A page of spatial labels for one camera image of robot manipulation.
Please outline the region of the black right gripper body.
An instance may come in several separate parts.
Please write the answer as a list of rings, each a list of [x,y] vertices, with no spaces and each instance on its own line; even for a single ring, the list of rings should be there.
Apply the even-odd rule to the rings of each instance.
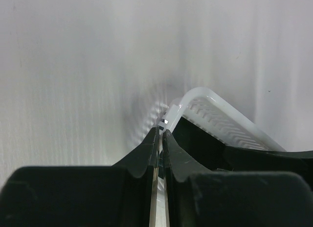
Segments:
[[[224,159],[238,171],[313,171],[312,151],[262,151],[227,146]]]

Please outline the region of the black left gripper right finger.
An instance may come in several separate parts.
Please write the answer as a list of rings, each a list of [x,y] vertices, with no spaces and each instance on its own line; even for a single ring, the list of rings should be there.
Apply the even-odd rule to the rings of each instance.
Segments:
[[[163,133],[170,227],[310,227],[313,172],[209,170]]]

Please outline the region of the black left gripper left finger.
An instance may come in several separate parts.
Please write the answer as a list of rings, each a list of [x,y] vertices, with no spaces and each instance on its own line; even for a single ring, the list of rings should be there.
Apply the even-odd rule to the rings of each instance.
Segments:
[[[153,227],[159,128],[112,166],[25,166],[0,192],[3,227]]]

